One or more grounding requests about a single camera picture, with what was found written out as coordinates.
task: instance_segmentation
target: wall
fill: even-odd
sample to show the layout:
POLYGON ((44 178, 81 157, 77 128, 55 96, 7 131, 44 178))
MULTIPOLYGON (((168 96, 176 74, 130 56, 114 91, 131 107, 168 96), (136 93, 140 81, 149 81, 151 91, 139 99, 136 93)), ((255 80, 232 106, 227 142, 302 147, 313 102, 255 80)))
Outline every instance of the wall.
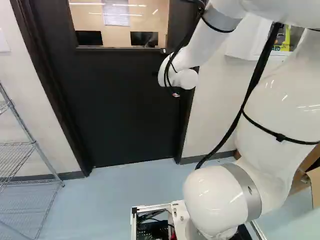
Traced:
MULTIPOLYGON (((226 45, 200 67, 182 157, 209 153, 223 138, 245 97, 256 61, 225 56, 226 45)), ((279 65, 270 60, 264 71, 279 65)), ((236 149, 231 136, 219 152, 236 149)))
MULTIPOLYGON (((71 0, 74 2, 100 3, 100 0, 71 0)), ((166 47, 169 0, 129 0, 129 5, 146 5, 146 7, 130 6, 130 26, 106 26, 101 5, 70 5, 74 29, 77 31, 101 31, 104 47, 130 48, 130 31, 158 32, 158 46, 166 47)))
MULTIPOLYGON (((0 28, 11 48, 11 52, 0 52, 0 81, 56 171, 80 171, 32 64, 10 0, 0 3, 0 28)), ((0 142, 27 140, 10 111, 0 116, 0 131, 0 142)), ((39 155, 33 153, 18 176, 48 173, 39 155)))

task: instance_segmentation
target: shelf post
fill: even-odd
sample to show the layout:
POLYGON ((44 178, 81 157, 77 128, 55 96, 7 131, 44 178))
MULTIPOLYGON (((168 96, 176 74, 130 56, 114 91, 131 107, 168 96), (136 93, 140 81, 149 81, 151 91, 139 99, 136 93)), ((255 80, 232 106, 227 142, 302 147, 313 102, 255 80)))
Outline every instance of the shelf post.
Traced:
POLYGON ((34 139, 34 137, 32 136, 32 134, 30 133, 30 131, 28 130, 26 124, 24 123, 24 121, 22 120, 22 118, 20 117, 19 113, 17 112, 13 102, 11 101, 11 99, 9 98, 7 92, 5 91, 2 83, 0 82, 0 93, 2 94, 5 102, 8 104, 8 107, 10 108, 11 112, 13 113, 15 119, 17 120, 17 122, 19 123, 19 125, 21 126, 22 130, 24 131, 25 135, 28 137, 29 141, 34 144, 36 151, 38 152, 38 154, 40 155, 41 159, 43 160, 43 162, 45 163, 45 165, 47 166, 47 168, 50 170, 50 172, 53 174, 54 178, 58 181, 61 182, 61 186, 64 187, 65 184, 64 182, 60 179, 60 177, 58 176, 56 170, 54 169, 54 167, 51 165, 50 161, 48 160, 47 156, 45 155, 45 153, 42 151, 42 149, 40 148, 38 142, 34 139))
POLYGON ((10 236, 13 237, 15 240, 32 240, 31 238, 27 237, 26 235, 23 235, 22 233, 18 232, 11 226, 5 224, 3 221, 0 220, 0 226, 2 226, 6 231, 10 234, 10 236))

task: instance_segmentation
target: baseboard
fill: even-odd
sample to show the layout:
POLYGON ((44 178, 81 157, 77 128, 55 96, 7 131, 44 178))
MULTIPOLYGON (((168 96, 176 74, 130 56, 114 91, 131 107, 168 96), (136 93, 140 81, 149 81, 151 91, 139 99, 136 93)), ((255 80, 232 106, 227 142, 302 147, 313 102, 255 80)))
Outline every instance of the baseboard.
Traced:
MULTIPOLYGON (((217 152, 212 157, 210 157, 209 160, 230 158, 230 157, 233 157, 235 153, 236 153, 236 150, 217 152)), ((181 158, 180 165, 197 163, 204 156, 205 155, 183 157, 181 158)))
MULTIPOLYGON (((62 172, 58 173, 58 176, 61 180, 71 180, 71 179, 83 179, 85 175, 82 171, 71 171, 71 172, 62 172)), ((15 176, 11 179, 12 182, 19 181, 38 181, 38 180, 47 180, 54 179, 52 174, 44 174, 44 175, 32 175, 32 176, 15 176)))

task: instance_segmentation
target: metal shelving unit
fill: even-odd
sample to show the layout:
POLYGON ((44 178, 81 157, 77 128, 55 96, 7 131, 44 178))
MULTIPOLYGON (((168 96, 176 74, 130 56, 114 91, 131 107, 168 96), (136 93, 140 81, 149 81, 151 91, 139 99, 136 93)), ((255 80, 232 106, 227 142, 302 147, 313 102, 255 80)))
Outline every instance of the metal shelving unit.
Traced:
POLYGON ((0 143, 0 240, 36 240, 54 199, 64 183, 19 116, 0 83, 1 114, 11 110, 28 138, 26 142, 0 143), (14 177, 33 152, 37 152, 54 179, 15 181, 14 177))

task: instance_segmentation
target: wire shelf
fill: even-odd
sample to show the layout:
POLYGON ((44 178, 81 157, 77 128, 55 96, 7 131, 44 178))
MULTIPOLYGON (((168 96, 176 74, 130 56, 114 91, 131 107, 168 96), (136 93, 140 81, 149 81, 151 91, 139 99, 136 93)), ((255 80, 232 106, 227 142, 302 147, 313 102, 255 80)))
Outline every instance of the wire shelf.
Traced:
POLYGON ((0 143, 0 194, 34 150, 32 142, 0 143))
POLYGON ((3 114, 9 108, 5 101, 0 101, 0 115, 3 114))
MULTIPOLYGON (((0 195, 0 221, 36 240, 61 186, 57 180, 9 183, 0 195)), ((15 239, 0 226, 0 240, 15 239)))

